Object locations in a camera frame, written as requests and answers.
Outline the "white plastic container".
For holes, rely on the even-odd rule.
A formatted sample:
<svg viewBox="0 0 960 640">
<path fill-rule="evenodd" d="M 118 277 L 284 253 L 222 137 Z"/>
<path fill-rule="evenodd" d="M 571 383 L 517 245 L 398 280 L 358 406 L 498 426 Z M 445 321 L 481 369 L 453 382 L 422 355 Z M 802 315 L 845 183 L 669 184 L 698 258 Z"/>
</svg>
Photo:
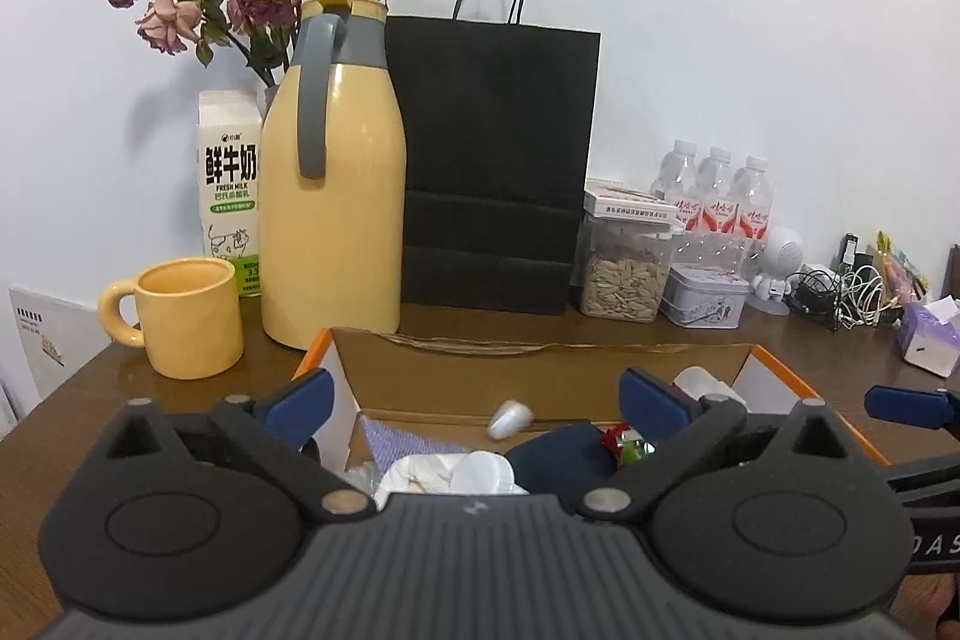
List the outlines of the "white plastic container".
<svg viewBox="0 0 960 640">
<path fill-rule="evenodd" d="M 719 378 L 716 378 L 711 372 L 708 372 L 708 370 L 703 369 L 703 367 L 699 365 L 692 365 L 692 367 L 683 369 L 682 372 L 679 372 L 677 377 L 674 378 L 672 385 L 693 399 L 733 399 L 737 401 L 737 403 L 742 404 L 743 408 L 747 408 L 747 401 L 745 401 L 731 385 L 727 385 L 726 381 L 719 380 Z"/>
</svg>

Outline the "white bottle cap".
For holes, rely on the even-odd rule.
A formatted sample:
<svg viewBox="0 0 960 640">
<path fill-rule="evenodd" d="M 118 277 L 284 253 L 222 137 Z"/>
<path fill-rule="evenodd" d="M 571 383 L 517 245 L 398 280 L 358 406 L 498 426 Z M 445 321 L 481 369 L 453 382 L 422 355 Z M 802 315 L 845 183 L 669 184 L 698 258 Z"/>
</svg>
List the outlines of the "white bottle cap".
<svg viewBox="0 0 960 640">
<path fill-rule="evenodd" d="M 511 463 L 499 453 L 472 452 L 451 468 L 449 491 L 457 495 L 526 495 Z"/>
</svg>

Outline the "purple tissue pack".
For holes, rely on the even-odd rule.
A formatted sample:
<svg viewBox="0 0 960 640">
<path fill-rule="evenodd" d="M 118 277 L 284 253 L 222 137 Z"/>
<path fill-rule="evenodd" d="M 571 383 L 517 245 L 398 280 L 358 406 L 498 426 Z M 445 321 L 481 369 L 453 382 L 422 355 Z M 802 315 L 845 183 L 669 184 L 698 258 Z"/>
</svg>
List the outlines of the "purple tissue pack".
<svg viewBox="0 0 960 640">
<path fill-rule="evenodd" d="M 896 333 L 903 360 L 940 378 L 958 369 L 958 301 L 947 296 L 930 304 L 910 302 Z"/>
</svg>

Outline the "pale green mesh sponge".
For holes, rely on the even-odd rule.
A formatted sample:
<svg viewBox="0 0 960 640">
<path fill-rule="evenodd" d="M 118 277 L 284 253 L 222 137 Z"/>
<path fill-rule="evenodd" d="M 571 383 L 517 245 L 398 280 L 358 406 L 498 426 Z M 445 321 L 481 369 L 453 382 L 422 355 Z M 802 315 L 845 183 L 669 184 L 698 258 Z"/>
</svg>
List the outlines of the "pale green mesh sponge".
<svg viewBox="0 0 960 640">
<path fill-rule="evenodd" d="M 359 492 L 374 497 L 379 484 L 381 484 L 382 473 L 372 461 L 364 461 L 348 468 L 343 473 L 343 481 L 348 482 L 350 486 L 355 487 Z"/>
</svg>

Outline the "purple woven fabric pouch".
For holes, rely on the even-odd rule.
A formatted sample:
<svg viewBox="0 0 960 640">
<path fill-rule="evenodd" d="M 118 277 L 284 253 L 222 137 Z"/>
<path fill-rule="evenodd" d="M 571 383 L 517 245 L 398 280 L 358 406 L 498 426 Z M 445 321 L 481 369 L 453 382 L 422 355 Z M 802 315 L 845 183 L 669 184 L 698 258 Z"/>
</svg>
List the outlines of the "purple woven fabric pouch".
<svg viewBox="0 0 960 640">
<path fill-rule="evenodd" d="M 386 473 L 399 459 L 412 455 L 460 455 L 466 448 L 454 443 L 438 442 L 431 438 L 420 437 L 412 432 L 400 431 L 390 425 L 371 419 L 359 418 L 361 432 L 370 450 L 371 461 L 379 473 Z"/>
</svg>

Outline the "red cardboard box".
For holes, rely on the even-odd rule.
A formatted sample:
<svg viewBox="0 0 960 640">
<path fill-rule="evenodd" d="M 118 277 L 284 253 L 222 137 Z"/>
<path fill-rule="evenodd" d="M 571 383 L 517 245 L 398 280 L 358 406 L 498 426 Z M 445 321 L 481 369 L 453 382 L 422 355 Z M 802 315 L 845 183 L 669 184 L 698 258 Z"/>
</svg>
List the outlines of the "red cardboard box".
<svg viewBox="0 0 960 640">
<path fill-rule="evenodd" d="M 466 453 L 505 453 L 563 425 L 605 431 L 622 422 L 626 370 L 670 383 L 692 365 L 752 408 L 784 409 L 818 395 L 758 344 L 511 344 L 322 330 L 296 373 L 322 369 L 334 379 L 334 412 L 314 440 L 320 463 L 340 471 L 371 461 L 361 416 Z"/>
</svg>

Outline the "white robot figurine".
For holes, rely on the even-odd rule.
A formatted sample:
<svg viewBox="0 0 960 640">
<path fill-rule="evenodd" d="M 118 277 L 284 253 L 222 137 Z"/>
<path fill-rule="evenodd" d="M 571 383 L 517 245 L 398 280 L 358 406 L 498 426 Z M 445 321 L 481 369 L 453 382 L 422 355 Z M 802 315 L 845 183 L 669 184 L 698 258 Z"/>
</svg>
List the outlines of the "white robot figurine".
<svg viewBox="0 0 960 640">
<path fill-rule="evenodd" d="M 748 307 L 766 315 L 786 317 L 791 283 L 804 263 L 799 234 L 788 227 L 773 227 L 766 234 L 758 260 L 758 273 L 750 283 Z"/>
</svg>

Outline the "clear jar of seeds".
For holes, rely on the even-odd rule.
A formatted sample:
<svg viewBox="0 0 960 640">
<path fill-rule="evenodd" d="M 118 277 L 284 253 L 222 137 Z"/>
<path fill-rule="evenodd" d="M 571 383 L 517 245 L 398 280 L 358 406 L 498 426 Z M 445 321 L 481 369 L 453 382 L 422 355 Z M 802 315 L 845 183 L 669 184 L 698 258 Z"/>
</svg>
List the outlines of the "clear jar of seeds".
<svg viewBox="0 0 960 640">
<path fill-rule="evenodd" d="M 589 179 L 573 276 L 581 292 L 579 312 L 593 319 L 651 323 L 679 234 L 674 206 L 626 185 Z"/>
</svg>

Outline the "water bottle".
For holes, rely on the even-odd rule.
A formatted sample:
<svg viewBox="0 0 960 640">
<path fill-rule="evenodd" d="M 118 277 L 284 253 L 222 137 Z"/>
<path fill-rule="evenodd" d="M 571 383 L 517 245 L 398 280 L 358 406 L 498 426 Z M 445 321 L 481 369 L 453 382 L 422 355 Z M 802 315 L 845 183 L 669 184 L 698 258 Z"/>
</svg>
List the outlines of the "water bottle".
<svg viewBox="0 0 960 640">
<path fill-rule="evenodd" d="M 663 202 L 685 198 L 697 183 L 697 145 L 675 140 L 674 147 L 665 154 L 658 177 L 651 185 L 651 193 Z"/>
<path fill-rule="evenodd" d="M 732 191 L 732 152 L 713 146 L 698 166 L 695 229 L 709 234 L 731 234 L 736 224 L 737 202 Z"/>
<path fill-rule="evenodd" d="M 734 175 L 731 193 L 736 202 L 734 236 L 742 250 L 740 263 L 747 263 L 765 241 L 770 227 L 773 190 L 765 159 L 748 156 L 745 166 Z"/>
</svg>

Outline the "water bottle right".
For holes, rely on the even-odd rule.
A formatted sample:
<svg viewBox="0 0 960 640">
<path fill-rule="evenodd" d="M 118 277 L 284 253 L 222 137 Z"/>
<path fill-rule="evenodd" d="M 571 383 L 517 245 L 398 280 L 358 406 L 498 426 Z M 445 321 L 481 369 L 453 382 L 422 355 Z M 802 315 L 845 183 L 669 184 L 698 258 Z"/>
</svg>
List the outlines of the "water bottle right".
<svg viewBox="0 0 960 640">
<path fill-rule="evenodd" d="M 770 227 L 773 190 L 765 159 L 748 156 L 745 166 L 734 175 L 731 193 L 736 202 L 734 236 L 742 250 L 740 263 L 747 263 L 765 241 Z"/>
</svg>

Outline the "water bottle left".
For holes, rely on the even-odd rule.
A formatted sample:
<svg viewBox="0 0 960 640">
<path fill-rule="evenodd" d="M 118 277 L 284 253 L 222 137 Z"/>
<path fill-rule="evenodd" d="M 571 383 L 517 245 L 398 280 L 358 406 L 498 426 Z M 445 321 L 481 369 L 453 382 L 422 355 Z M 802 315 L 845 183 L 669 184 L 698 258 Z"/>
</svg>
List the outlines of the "water bottle left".
<svg viewBox="0 0 960 640">
<path fill-rule="evenodd" d="M 665 154 L 658 177 L 651 185 L 651 193 L 663 202 L 685 198 L 697 183 L 697 145 L 675 140 L 674 147 Z"/>
</svg>

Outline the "yellow thermos jug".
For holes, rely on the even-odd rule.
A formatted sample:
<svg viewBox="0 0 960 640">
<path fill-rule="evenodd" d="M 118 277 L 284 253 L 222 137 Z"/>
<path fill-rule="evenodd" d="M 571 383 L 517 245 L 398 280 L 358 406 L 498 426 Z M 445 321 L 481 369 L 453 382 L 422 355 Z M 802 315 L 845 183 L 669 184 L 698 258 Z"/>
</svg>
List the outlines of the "yellow thermos jug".
<svg viewBox="0 0 960 640">
<path fill-rule="evenodd" d="M 387 10 L 309 0 L 260 140 L 265 333 L 304 349 L 324 328 L 400 320 L 407 142 L 387 70 Z"/>
</svg>

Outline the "white milk carton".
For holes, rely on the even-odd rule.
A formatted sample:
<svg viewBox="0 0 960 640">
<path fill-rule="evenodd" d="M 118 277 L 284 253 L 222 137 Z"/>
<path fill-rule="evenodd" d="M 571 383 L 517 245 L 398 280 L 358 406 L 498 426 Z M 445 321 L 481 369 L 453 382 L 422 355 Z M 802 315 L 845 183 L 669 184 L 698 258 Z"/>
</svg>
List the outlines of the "white milk carton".
<svg viewBox="0 0 960 640">
<path fill-rule="evenodd" d="M 262 113 L 251 92 L 199 96 L 199 213 L 203 253 L 231 263 L 241 298 L 260 294 L 259 174 Z"/>
</svg>

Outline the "black paper shopping bag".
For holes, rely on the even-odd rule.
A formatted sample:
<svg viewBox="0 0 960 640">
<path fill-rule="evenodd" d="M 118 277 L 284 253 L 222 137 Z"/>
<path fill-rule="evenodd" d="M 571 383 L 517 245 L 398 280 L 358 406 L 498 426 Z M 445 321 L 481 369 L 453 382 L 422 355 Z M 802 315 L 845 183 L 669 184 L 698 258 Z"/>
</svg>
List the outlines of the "black paper shopping bag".
<svg viewBox="0 0 960 640">
<path fill-rule="evenodd" d="M 583 213 L 601 38 L 394 16 L 387 64 L 407 138 L 402 299 L 556 314 Z"/>
</svg>

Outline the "white wall panel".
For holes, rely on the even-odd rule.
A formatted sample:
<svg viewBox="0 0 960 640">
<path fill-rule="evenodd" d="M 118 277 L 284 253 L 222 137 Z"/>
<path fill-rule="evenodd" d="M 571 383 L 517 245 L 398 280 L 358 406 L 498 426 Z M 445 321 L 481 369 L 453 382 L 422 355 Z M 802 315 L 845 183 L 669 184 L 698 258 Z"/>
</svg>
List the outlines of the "white wall panel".
<svg viewBox="0 0 960 640">
<path fill-rule="evenodd" d="M 10 289 L 10 302 L 41 399 L 52 395 L 110 344 L 93 307 L 23 287 Z"/>
</svg>

